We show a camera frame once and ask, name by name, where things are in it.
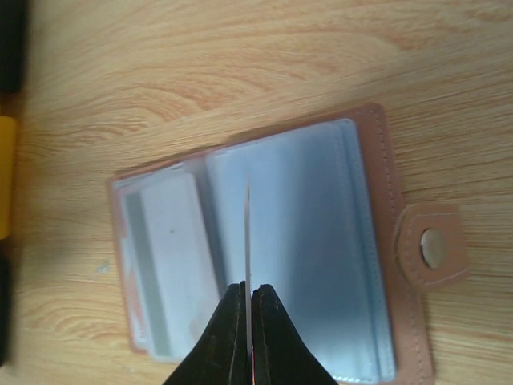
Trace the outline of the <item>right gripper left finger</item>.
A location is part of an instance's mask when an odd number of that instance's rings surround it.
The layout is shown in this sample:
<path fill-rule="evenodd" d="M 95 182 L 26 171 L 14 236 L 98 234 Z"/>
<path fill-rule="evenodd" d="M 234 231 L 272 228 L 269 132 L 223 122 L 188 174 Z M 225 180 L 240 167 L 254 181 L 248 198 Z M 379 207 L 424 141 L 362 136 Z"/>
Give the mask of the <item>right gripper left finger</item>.
<path fill-rule="evenodd" d="M 246 384 L 247 327 L 244 283 L 231 284 L 199 341 L 166 384 Z"/>

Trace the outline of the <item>grey striped card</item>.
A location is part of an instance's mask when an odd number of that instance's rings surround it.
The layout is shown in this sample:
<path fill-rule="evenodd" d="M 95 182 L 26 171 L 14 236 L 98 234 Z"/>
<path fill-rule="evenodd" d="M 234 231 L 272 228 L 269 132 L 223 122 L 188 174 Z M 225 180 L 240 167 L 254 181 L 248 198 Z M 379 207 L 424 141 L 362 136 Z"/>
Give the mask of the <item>grey striped card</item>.
<path fill-rule="evenodd" d="M 143 182 L 123 195 L 122 210 L 149 354 L 178 363 L 220 301 L 195 178 L 178 172 Z"/>

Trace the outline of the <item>black bin with teal cards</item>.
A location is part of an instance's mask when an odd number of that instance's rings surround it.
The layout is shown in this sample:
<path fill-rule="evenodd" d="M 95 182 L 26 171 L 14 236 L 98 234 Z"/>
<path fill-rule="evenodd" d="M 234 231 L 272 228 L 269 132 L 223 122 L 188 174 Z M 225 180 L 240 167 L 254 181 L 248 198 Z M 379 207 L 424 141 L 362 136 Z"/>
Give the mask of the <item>black bin with teal cards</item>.
<path fill-rule="evenodd" d="M 14 94 L 24 80 L 30 1 L 1 0 L 0 15 L 1 93 Z"/>

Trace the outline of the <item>yellow plastic bin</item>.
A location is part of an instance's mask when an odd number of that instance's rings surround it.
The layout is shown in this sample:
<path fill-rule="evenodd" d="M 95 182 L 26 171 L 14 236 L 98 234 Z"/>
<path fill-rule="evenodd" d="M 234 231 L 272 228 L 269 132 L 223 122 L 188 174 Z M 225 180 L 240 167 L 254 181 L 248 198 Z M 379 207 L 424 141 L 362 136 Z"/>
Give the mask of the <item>yellow plastic bin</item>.
<path fill-rule="evenodd" d="M 1 115 L 0 127 L 0 234 L 1 239 L 10 235 L 10 206 L 14 175 L 17 122 Z"/>

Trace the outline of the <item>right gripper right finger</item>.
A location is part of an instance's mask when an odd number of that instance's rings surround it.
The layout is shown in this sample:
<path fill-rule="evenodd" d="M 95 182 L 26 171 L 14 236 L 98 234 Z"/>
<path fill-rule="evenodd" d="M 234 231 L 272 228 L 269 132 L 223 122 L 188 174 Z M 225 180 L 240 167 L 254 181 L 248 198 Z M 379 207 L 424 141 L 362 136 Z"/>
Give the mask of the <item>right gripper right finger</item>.
<path fill-rule="evenodd" d="M 256 384 L 335 384 L 303 343 L 277 292 L 269 284 L 252 295 Z"/>

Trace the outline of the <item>black bin with red cards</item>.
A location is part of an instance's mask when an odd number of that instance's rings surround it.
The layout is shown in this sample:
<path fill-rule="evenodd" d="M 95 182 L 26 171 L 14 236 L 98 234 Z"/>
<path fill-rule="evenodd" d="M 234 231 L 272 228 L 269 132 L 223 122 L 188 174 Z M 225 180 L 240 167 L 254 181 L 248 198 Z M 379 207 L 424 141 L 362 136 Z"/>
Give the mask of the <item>black bin with red cards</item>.
<path fill-rule="evenodd" d="M 4 249 L 0 262 L 0 364 L 3 367 L 9 362 L 14 341 L 14 268 Z"/>

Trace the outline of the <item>white floral card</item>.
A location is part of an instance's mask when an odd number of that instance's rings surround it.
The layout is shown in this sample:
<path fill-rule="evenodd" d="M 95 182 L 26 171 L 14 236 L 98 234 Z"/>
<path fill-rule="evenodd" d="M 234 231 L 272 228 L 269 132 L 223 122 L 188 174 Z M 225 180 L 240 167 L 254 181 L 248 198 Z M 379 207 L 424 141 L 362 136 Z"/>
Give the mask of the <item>white floral card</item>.
<path fill-rule="evenodd" d="M 251 288 L 251 236 L 250 236 L 250 179 L 247 178 L 244 195 L 244 293 L 246 319 L 247 382 L 253 384 L 252 347 L 252 288 Z"/>

